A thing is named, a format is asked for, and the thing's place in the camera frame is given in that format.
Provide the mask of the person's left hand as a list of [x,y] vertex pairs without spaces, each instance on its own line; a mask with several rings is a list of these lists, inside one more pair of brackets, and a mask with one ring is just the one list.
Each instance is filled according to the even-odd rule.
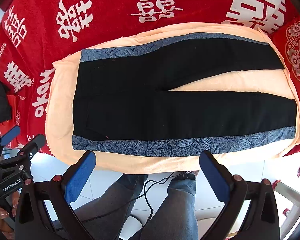
[[[15,217],[17,212],[17,205],[19,201],[19,192],[16,191],[11,195],[12,198],[12,215]],[[5,235],[7,239],[14,239],[14,231],[11,227],[4,221],[5,218],[9,217],[9,213],[0,207],[0,230]]]

